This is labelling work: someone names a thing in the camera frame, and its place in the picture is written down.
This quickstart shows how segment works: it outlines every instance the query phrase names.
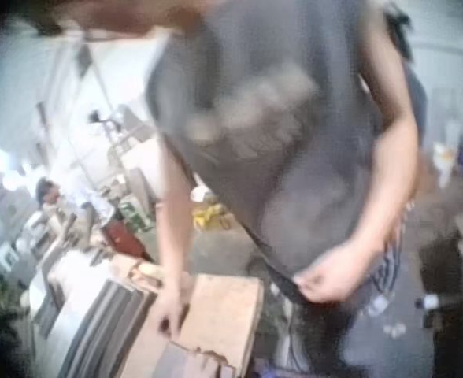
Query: gray t-shirt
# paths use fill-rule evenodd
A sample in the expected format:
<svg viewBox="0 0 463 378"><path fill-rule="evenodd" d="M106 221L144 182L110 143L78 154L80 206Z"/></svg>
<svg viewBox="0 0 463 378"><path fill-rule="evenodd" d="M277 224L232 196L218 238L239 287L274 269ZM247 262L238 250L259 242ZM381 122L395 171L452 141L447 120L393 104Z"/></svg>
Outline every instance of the gray t-shirt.
<svg viewBox="0 0 463 378"><path fill-rule="evenodd" d="M170 147L288 276L351 235L369 189L364 3L225 2L171 38L146 91Z"/></svg>

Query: concrete floor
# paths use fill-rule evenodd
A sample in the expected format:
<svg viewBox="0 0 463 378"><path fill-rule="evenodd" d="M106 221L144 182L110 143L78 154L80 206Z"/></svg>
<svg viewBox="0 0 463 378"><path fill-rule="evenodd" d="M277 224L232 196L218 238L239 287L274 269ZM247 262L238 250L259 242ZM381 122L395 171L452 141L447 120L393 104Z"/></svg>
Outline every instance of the concrete floor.
<svg viewBox="0 0 463 378"><path fill-rule="evenodd" d="M370 321L367 317L357 319L357 331L348 341L354 344L357 352L345 356L349 362L359 364L373 356L382 361L384 372L388 364L394 364L397 368L394 376L432 376L432 332L422 328L423 312L415 309L413 302L426 292L426 283L422 280L424 278L425 281L424 273L431 266L437 269L439 262L444 259L444 256L425 251L454 236L454 215L462 211L463 179L457 177L444 191L437 190L417 200L406 224L401 277L395 295L380 322ZM157 249L152 232L144 235L143 240L153 252ZM268 288L270 284L256 246L241 229L196 232L190 254L190 270L193 273L258 276L264 280L265 287ZM255 357L274 357L285 320L280 301L266 290L254 347ZM391 341L391 335L384 330L398 324L404 326L405 332Z"/></svg>

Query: workshop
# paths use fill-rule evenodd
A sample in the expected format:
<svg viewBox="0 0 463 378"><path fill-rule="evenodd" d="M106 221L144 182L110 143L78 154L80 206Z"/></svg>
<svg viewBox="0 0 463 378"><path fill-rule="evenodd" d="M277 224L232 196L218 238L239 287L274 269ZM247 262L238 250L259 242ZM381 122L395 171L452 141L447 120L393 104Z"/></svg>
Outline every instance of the workshop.
<svg viewBox="0 0 463 378"><path fill-rule="evenodd" d="M0 377L463 378L463 0L2 4Z"/></svg>

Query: red object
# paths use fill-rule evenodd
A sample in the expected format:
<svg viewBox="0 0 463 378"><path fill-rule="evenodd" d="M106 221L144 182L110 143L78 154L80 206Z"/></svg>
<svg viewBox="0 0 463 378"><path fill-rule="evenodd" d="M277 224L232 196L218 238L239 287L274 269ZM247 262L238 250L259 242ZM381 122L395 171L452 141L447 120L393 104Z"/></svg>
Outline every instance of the red object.
<svg viewBox="0 0 463 378"><path fill-rule="evenodd" d="M144 245L128 230L123 221L112 219L102 228L102 233L116 252L153 261Z"/></svg>

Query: graphic print on shirt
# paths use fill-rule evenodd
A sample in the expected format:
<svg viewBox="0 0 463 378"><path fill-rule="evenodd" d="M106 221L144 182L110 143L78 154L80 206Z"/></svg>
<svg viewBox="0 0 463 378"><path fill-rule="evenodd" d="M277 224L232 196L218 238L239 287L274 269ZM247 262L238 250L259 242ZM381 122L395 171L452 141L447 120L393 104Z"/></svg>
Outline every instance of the graphic print on shirt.
<svg viewBox="0 0 463 378"><path fill-rule="evenodd" d="M234 160L250 160L291 145L303 135L297 110L320 93L307 72L292 62L274 65L244 81L229 95L219 96L207 109L190 117L185 132L209 159L226 140Z"/></svg>

